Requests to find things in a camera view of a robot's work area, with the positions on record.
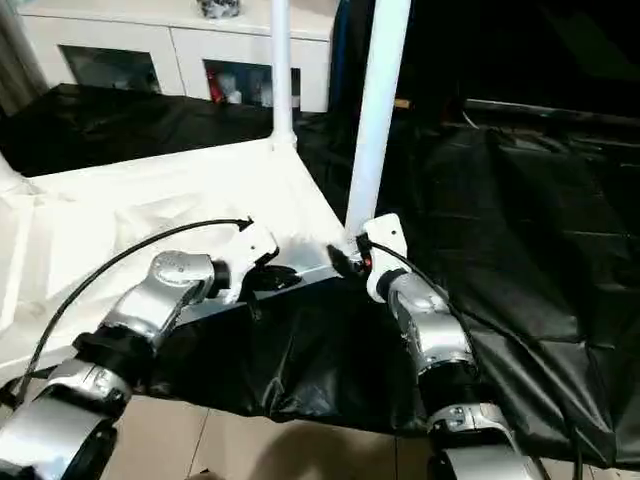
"black plastic sheet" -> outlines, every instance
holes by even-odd
[[[0,148],[34,175],[259,138],[269,126],[269,112],[251,107],[65,87],[3,121]],[[302,158],[340,215],[354,126],[331,117],[297,127]],[[632,147],[434,134],[394,118],[379,213],[401,216],[410,257],[450,290],[532,454],[572,459],[575,431],[587,462],[640,468],[638,186]],[[239,307],[176,330],[147,393],[424,435],[398,329],[363,285],[327,280],[260,309],[260,320]]]

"tiled floor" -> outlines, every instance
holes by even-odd
[[[7,415],[0,409],[0,424]],[[135,397],[102,480],[184,480],[209,469],[217,480],[427,480],[423,439],[295,421],[277,424],[182,402]],[[544,461],[553,480],[573,466]],[[640,480],[585,468],[584,480]]]

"black cable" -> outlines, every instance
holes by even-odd
[[[202,222],[188,223],[186,225],[181,225],[180,227],[171,228],[162,233],[158,233],[157,235],[153,235],[140,243],[133,245],[132,247],[127,248],[126,250],[120,252],[118,255],[108,260],[106,263],[102,264],[95,272],[89,275],[76,289],[71,292],[71,294],[62,302],[62,304],[58,307],[56,312],[49,320],[47,327],[42,332],[42,336],[38,340],[38,344],[36,345],[36,349],[31,356],[31,360],[29,360],[29,365],[22,376],[22,383],[20,384],[20,389],[16,396],[16,406],[20,406],[24,403],[25,397],[27,395],[27,390],[29,388],[29,384],[31,383],[31,378],[33,376],[33,372],[36,369],[38,364],[38,360],[40,359],[40,355],[42,354],[42,350],[44,346],[47,344],[47,340],[53,333],[53,330],[56,328],[56,325],[60,321],[60,318],[64,314],[64,312],[69,308],[69,306],[84,292],[89,285],[91,285],[100,275],[102,275],[105,271],[111,268],[113,265],[118,263],[120,260],[128,257],[132,253],[137,252],[145,247],[148,247],[152,243],[155,243],[164,238],[170,237],[180,232],[184,232],[186,230],[192,230],[194,228],[206,227],[209,225],[237,225],[240,230],[244,230],[246,227],[251,225],[251,220],[240,220],[240,219],[219,219],[219,220],[204,220]]]
[[[574,434],[577,436],[577,431],[574,428]],[[580,450],[580,446],[577,443],[577,439],[574,444],[575,450],[575,459],[573,460],[573,480],[582,480],[582,472],[583,472],[583,461],[582,461],[582,450]]]
[[[544,464],[542,463],[542,460],[540,460],[540,457],[531,457],[531,460],[533,461],[534,465],[538,468],[538,471],[540,472],[540,476],[542,477],[542,480],[551,480],[551,476],[549,475],[549,472],[547,471]]]
[[[422,280],[424,280],[427,285],[429,285],[431,288],[433,288],[433,290],[440,295],[440,297],[442,297],[445,302],[447,303],[447,306],[449,307],[449,309],[452,312],[458,312],[458,310],[451,304],[451,301],[449,300],[449,294],[446,292],[446,290],[444,290],[440,285],[438,285],[437,283],[435,283],[433,280],[431,280],[427,274],[425,274],[422,270],[420,270],[420,268],[418,268],[417,265],[415,265],[413,262],[411,262],[408,258],[406,258],[404,255],[399,254],[398,252],[390,249],[389,247],[385,246],[385,245],[381,245],[379,243],[376,242],[372,242],[369,239],[364,239],[363,240],[363,246],[367,247],[367,248],[377,248],[378,250],[382,250],[385,253],[388,253],[389,255],[391,255],[394,258],[397,258],[398,260],[400,260],[402,263],[404,263],[405,265],[407,265],[412,271],[413,273],[415,273],[416,275],[418,275]],[[491,328],[492,330],[496,330],[495,327],[493,327],[492,325],[486,324],[484,322],[482,322],[483,324],[485,324],[486,326],[488,326],[489,328]],[[559,394],[557,396],[558,398],[556,398],[556,400],[559,400],[558,402],[558,406],[560,407],[560,414],[562,415],[562,420],[565,424],[565,428],[567,430],[567,436],[569,437],[569,440],[571,442],[571,446],[573,447],[573,449],[575,450],[575,458],[573,461],[573,480],[582,480],[582,474],[583,474],[583,470],[584,470],[584,465],[583,465],[583,459],[582,459],[582,451],[580,450],[580,445],[578,443],[578,432],[575,428],[575,425],[570,422],[569,420],[569,415],[566,411],[565,408],[565,403],[562,399],[562,395]],[[542,462],[540,461],[540,459],[536,459],[534,458],[534,463],[536,463],[536,465],[538,466],[538,468],[541,470],[541,473],[543,475],[543,477],[548,478],[548,473],[546,471],[546,469],[544,468],[544,465],[542,465]]]
[[[447,293],[447,291],[444,288],[442,288],[440,285],[435,283],[433,280],[431,280],[422,270],[420,270],[418,268],[417,265],[415,265],[413,262],[411,262],[411,260],[409,260],[407,257],[405,257],[404,255],[399,254],[398,252],[390,249],[389,247],[387,247],[385,245],[381,245],[379,243],[372,242],[371,240],[365,240],[364,241],[364,245],[365,246],[369,246],[369,247],[373,247],[373,248],[377,248],[378,250],[382,250],[383,252],[388,253],[392,257],[395,257],[398,260],[400,260],[407,267],[409,267],[411,270],[413,270],[413,273],[415,273],[422,280],[424,280],[427,285],[429,285],[431,288],[433,288],[435,290],[435,292],[445,300],[445,302],[449,303],[449,294]]]

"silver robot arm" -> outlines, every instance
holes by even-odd
[[[481,379],[467,336],[443,292],[399,259],[372,247],[374,242],[406,258],[398,217],[370,220],[364,232],[359,245],[370,265],[367,291],[375,301],[388,303],[415,365],[436,453],[427,478],[539,479],[495,403],[492,389]]]
[[[277,251],[269,231],[251,224],[216,257],[159,254],[98,330],[74,341],[75,358],[0,430],[0,479],[99,479],[115,447],[113,425],[182,309],[213,297],[234,303],[245,275]]]

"white metal pole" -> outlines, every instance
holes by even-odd
[[[291,32],[289,0],[271,0],[271,81],[274,145],[294,145],[291,113]]]
[[[21,181],[22,176],[11,168],[0,153],[0,193],[18,186]]]
[[[347,209],[350,235],[375,215],[410,9],[411,0],[376,1]]]

